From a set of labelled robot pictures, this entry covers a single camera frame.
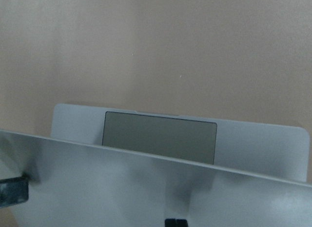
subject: beige surface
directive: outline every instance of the beige surface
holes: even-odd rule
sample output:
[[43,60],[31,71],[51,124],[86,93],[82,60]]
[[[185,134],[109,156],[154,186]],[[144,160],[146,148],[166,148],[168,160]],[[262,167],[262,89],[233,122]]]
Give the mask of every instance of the beige surface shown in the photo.
[[79,103],[311,134],[311,56],[312,0],[0,0],[0,128]]

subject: black object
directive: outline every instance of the black object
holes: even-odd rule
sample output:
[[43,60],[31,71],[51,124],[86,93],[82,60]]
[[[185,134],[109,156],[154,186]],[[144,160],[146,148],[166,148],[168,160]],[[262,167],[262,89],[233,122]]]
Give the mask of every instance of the black object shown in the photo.
[[24,203],[28,200],[26,176],[0,180],[0,208]]
[[189,227],[187,220],[184,219],[166,219],[165,227]]

